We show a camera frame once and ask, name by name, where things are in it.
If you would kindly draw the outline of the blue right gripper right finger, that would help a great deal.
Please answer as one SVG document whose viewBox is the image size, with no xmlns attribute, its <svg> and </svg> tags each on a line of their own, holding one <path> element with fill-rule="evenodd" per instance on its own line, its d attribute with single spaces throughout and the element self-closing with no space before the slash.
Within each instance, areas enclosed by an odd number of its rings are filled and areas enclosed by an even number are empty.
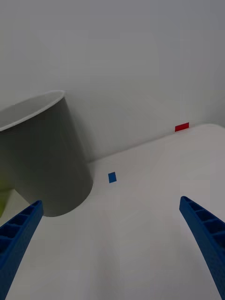
<svg viewBox="0 0 225 300">
<path fill-rule="evenodd" d="M 206 261 L 221 299 L 225 298 L 225 223 L 186 196 L 180 212 Z"/>
</svg>

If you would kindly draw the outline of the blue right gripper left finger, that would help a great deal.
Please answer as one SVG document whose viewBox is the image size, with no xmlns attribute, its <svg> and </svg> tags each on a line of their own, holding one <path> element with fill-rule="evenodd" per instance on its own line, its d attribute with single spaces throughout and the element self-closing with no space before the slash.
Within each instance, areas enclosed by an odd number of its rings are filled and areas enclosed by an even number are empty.
<svg viewBox="0 0 225 300">
<path fill-rule="evenodd" d="M 44 214 L 36 201 L 0 227 L 0 299 L 8 294 L 30 240 Z"/>
</svg>

